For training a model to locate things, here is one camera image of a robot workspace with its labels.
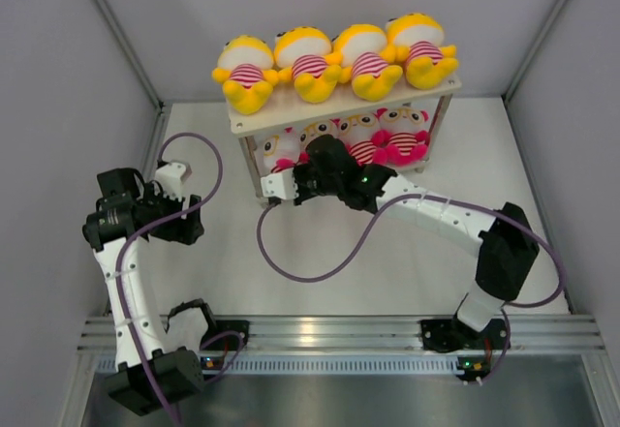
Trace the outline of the pink plush with glasses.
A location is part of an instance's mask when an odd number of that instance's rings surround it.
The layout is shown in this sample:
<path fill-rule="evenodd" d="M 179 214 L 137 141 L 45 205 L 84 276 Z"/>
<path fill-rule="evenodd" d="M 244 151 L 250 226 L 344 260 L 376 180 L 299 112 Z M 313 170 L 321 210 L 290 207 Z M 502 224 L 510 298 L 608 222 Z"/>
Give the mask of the pink plush with glasses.
<path fill-rule="evenodd" d="M 280 172 L 294 167 L 300 161 L 301 146 L 292 127 L 266 137 L 259 144 L 263 171 L 266 174 Z"/>

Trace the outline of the yellow frog plush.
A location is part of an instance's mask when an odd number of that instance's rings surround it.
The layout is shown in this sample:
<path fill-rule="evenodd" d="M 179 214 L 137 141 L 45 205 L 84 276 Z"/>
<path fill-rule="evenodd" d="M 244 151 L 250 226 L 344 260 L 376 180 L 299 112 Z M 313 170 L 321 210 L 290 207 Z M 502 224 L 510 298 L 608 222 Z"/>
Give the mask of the yellow frog plush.
<path fill-rule="evenodd" d="M 435 88 L 459 66 L 456 45 L 444 44 L 444 29 L 430 15 L 408 13 L 391 18 L 385 32 L 397 49 L 407 82 L 416 89 Z"/>
<path fill-rule="evenodd" d="M 333 51 L 342 55 L 340 82 L 350 83 L 364 101 L 381 101 L 403 75 L 396 47 L 377 25 L 353 24 L 331 42 Z"/>
<path fill-rule="evenodd" d="M 281 82 L 290 83 L 301 100 L 326 101 L 342 74 L 342 54 L 329 37 L 313 26 L 297 26 L 275 37 L 274 60 Z"/>
<path fill-rule="evenodd" d="M 258 112 L 279 83 L 271 48 L 250 35 L 225 43 L 211 77 L 221 85 L 229 105 L 242 115 Z"/>

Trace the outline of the pink plush face down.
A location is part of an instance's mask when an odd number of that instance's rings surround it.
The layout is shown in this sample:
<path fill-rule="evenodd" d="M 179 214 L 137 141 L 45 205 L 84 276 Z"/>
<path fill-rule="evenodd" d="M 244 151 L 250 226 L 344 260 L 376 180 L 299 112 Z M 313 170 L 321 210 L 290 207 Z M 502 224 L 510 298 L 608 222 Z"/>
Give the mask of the pink plush face down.
<path fill-rule="evenodd" d="M 428 151 L 429 134 L 425 127 L 429 116 L 412 107 L 379 108 L 382 144 L 388 161 L 404 167 L 422 160 Z"/>

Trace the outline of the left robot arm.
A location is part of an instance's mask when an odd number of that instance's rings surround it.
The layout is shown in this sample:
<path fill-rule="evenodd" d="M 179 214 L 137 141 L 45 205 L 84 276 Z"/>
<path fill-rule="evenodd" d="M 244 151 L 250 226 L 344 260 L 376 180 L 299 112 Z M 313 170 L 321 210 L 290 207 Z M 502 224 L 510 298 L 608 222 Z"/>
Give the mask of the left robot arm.
<path fill-rule="evenodd" d="M 116 372 L 105 388 L 113 401 L 139 416 L 200 392 L 197 353 L 219 336 L 201 299 L 177 305 L 163 319 L 141 266 L 150 239 L 192 245 L 203 235 L 201 197 L 183 194 L 190 173 L 181 162 L 161 163 L 149 182 L 134 168 L 100 173 L 102 195 L 82 227 L 101 267 L 114 322 Z"/>

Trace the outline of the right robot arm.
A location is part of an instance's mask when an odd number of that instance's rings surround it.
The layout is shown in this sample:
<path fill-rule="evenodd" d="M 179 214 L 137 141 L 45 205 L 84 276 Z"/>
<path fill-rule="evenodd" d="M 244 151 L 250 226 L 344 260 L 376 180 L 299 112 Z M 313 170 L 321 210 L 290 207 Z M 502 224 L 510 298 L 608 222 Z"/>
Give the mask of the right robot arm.
<path fill-rule="evenodd" d="M 293 178 L 297 203 L 334 196 L 354 210 L 388 214 L 436 233 L 476 258 L 474 282 L 453 317 L 425 339 L 431 351 L 458 351 L 484 339 L 494 316 L 520 294 L 540 251 L 519 206 L 506 203 L 490 210 L 459 204 L 392 168 L 358 163 L 332 136 L 310 144 L 307 160 L 294 168 Z"/>

